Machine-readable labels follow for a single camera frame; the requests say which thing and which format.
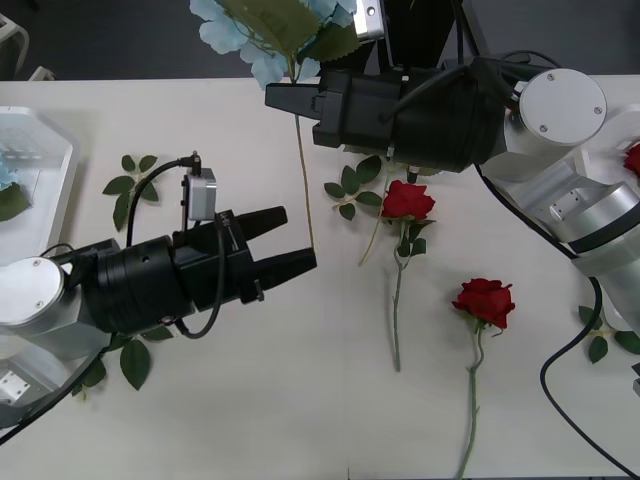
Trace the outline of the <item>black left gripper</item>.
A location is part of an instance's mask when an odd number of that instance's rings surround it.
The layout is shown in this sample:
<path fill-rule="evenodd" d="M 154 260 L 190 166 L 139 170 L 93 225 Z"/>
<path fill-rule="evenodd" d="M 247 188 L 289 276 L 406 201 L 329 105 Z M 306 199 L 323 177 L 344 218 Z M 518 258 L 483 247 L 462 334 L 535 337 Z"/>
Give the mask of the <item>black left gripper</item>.
<path fill-rule="evenodd" d="M 291 251 L 254 263 L 248 241 L 288 222 L 284 206 L 239 216 L 221 212 L 216 220 L 175 232 L 173 262 L 187 297 L 202 312 L 214 306 L 216 292 L 224 303 L 264 299 L 271 290 L 317 267 L 313 248 Z"/>

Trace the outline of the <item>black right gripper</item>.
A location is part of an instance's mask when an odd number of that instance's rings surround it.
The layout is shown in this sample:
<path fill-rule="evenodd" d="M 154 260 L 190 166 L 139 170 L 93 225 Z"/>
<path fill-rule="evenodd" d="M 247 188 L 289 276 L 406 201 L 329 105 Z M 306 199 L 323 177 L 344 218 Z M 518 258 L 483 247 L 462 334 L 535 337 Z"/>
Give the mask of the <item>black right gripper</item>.
<path fill-rule="evenodd" d="M 400 99 L 402 80 L 397 72 L 364 75 L 327 70 L 319 87 L 311 84 L 271 83 L 265 105 L 308 119 L 318 146 L 341 145 L 385 150 L 391 144 L 394 122 L 381 120 Z"/>

